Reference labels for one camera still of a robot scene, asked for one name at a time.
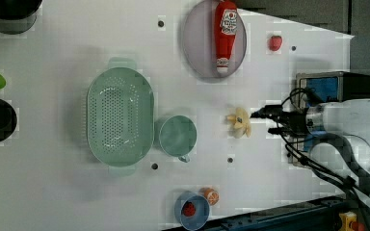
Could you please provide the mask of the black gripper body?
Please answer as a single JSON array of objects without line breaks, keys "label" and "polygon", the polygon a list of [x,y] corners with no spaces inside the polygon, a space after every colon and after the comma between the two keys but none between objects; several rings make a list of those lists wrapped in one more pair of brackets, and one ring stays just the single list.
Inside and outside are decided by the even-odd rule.
[{"label": "black gripper body", "polygon": [[308,134],[304,113],[282,112],[278,122],[283,126],[282,131],[288,135]]}]

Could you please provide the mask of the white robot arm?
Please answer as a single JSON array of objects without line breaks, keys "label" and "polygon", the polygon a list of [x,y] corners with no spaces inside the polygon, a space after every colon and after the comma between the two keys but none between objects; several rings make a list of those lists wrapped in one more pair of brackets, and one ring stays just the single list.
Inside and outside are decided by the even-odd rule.
[{"label": "white robot arm", "polygon": [[286,112],[266,105],[252,118],[272,120],[269,132],[319,178],[352,194],[370,211],[370,98],[324,102]]}]

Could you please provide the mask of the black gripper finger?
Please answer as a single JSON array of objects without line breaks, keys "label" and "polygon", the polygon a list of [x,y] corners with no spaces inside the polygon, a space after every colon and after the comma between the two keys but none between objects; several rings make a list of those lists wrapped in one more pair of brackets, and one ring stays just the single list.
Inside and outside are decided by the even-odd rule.
[{"label": "black gripper finger", "polygon": [[268,133],[270,133],[272,135],[282,135],[283,132],[284,132],[284,128],[283,127],[269,128],[268,129]]},{"label": "black gripper finger", "polygon": [[266,105],[256,112],[251,114],[251,118],[269,118],[281,116],[282,106],[281,105]]}]

